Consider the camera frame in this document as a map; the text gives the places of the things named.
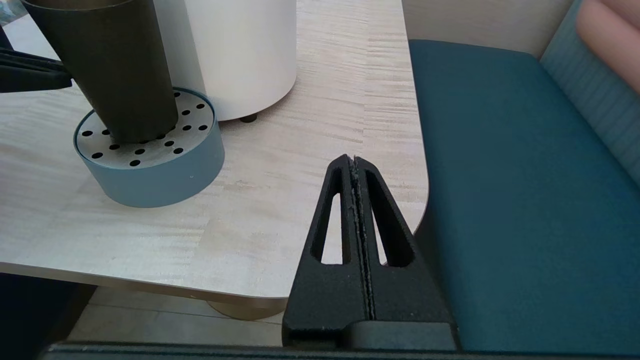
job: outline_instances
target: fabric seat cushion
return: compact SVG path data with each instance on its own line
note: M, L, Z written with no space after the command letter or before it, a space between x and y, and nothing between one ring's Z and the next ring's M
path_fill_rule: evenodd
M640 354L640 190L531 55L411 40L467 351Z

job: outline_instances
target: dark cylindrical vase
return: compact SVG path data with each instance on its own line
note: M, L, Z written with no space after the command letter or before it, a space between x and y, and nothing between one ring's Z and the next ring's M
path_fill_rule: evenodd
M152 0L22 0L118 142L178 121Z

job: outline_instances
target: white cylindrical container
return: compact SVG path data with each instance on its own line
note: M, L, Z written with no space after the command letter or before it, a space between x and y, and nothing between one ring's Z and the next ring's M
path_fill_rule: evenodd
M296 0L154 0L174 86L219 121L257 113L296 80Z

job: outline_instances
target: hole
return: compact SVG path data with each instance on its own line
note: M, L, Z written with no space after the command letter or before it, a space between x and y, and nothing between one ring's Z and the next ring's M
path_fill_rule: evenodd
M376 231L376 246L378 246L378 259L380 259L381 265L387 264L387 255L385 254L385 248L382 246L382 240L380 239L380 232L378 231L378 223L376 217L373 215L373 209L371 210L371 218L373 219L373 228Z
M376 176L369 171L366 174L375 228L376 232L380 232L380 243L387 259L387 266L398 268L408 266L413 261L414 256L408 239L404 235L402 225L396 220L393 207L389 204L387 196L382 190L382 185ZM385 219L383 227L378 227L376 221L378 218Z
M342 216L340 215L340 194L333 196L329 212L329 226L324 237L322 251L323 264L342 264Z

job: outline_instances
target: wooden table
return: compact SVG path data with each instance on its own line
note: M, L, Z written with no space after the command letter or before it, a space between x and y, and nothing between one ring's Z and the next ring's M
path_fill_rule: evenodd
M28 16L5 31L16 50L55 57ZM89 110L76 86L0 94L0 272L282 307L331 160L373 162L412 229L425 209L401 0L298 1L293 90L254 123L221 123L222 171L178 204L104 195L72 145Z

